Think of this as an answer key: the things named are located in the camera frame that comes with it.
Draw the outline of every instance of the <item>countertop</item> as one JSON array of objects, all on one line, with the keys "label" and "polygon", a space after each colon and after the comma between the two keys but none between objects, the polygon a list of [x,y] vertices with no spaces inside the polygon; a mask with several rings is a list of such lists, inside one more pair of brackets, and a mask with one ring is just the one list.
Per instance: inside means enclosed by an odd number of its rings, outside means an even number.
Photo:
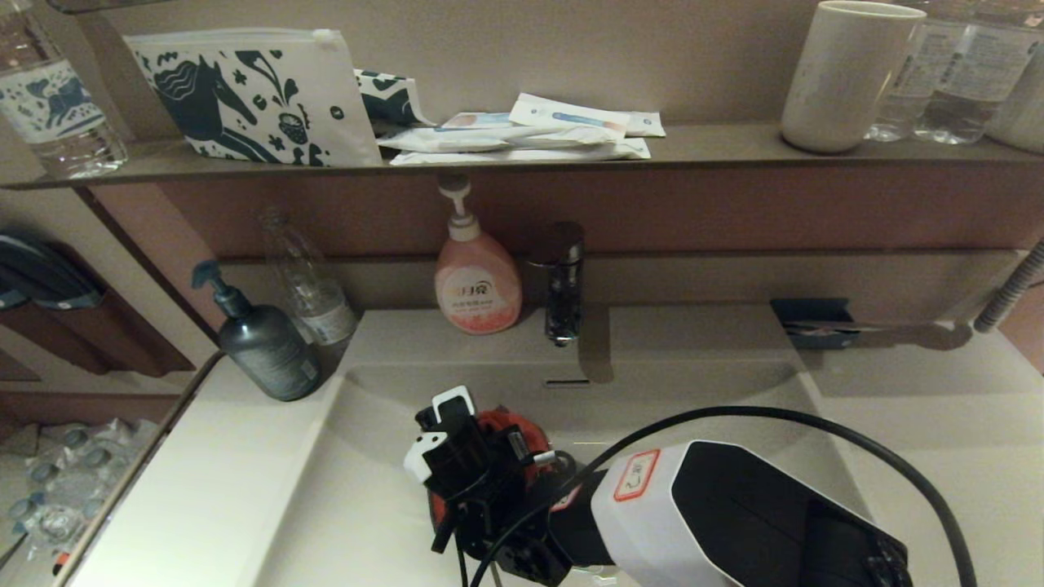
[{"label": "countertop", "polygon": [[[892,341],[801,353],[825,416],[908,459],[946,496],[979,584],[1044,585],[1044,379],[1001,334],[950,351]],[[126,497],[72,584],[235,585],[285,492],[296,439],[340,381],[282,404],[228,358]],[[213,435],[213,430],[221,430]],[[853,449],[851,468],[875,521],[911,553],[918,587],[956,585],[933,513],[906,482]]]},{"label": "countertop", "polygon": [[[824,416],[880,441],[950,504],[979,585],[1044,585],[1044,378],[1000,333],[958,349],[914,344],[804,351]],[[910,547],[915,577],[955,586],[953,558],[927,501],[858,450],[856,484],[882,527]]]}]

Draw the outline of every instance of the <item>red label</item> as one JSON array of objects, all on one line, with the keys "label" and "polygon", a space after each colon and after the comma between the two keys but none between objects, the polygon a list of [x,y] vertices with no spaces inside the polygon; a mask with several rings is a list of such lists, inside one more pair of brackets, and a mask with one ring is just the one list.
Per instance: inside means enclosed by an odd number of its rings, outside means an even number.
[{"label": "red label", "polygon": [[554,512],[561,512],[561,511],[565,510],[566,508],[572,506],[573,504],[573,499],[576,498],[576,494],[580,492],[580,488],[582,487],[584,487],[584,486],[583,485],[578,485],[578,486],[574,487],[573,490],[569,492],[569,495],[566,495],[562,499],[559,499],[554,503],[554,506],[551,506],[551,513],[553,514]]},{"label": "red label", "polygon": [[617,501],[636,499],[645,493],[645,488],[652,478],[652,471],[656,470],[656,462],[660,459],[660,449],[639,452],[627,461],[620,483],[616,485],[616,493],[613,498]]}]

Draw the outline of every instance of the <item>gray pump bottle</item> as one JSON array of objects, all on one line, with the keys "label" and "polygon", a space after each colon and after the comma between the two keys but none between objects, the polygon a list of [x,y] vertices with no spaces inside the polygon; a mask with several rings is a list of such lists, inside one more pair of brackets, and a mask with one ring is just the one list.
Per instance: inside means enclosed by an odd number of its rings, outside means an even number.
[{"label": "gray pump bottle", "polygon": [[214,286],[214,302],[229,320],[218,333],[218,346],[264,393],[293,401],[312,393],[319,382],[319,363],[311,347],[279,308],[252,305],[242,291],[221,280],[217,261],[192,271],[192,287]]}]

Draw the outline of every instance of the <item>shelf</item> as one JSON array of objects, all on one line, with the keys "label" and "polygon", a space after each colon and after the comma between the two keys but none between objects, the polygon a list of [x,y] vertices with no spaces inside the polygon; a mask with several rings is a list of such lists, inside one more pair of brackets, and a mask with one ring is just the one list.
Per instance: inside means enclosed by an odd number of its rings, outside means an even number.
[{"label": "shelf", "polygon": [[33,190],[155,182],[227,180],[260,177],[333,177],[360,174],[430,174],[454,171],[609,171],[638,169],[699,169],[715,167],[838,167],[874,165],[996,165],[1041,164],[1044,156],[1011,148],[989,139],[968,146],[949,146],[920,141],[865,142],[837,156],[798,150],[779,136],[777,123],[675,125],[664,139],[647,139],[652,159],[645,161],[584,161],[553,163],[462,163],[457,165],[410,165],[393,167],[304,167],[250,163],[200,157],[181,139],[137,143],[130,159],[106,175],[81,180],[43,177],[30,182],[0,186]]}]

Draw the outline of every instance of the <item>faucet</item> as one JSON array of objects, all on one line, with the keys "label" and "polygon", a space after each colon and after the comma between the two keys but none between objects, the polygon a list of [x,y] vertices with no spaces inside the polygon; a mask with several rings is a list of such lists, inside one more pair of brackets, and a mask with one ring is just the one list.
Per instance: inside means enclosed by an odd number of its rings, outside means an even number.
[{"label": "faucet", "polygon": [[528,261],[548,271],[544,334],[555,347],[568,346],[579,337],[584,318],[584,227],[576,222],[551,225],[537,241]]}]

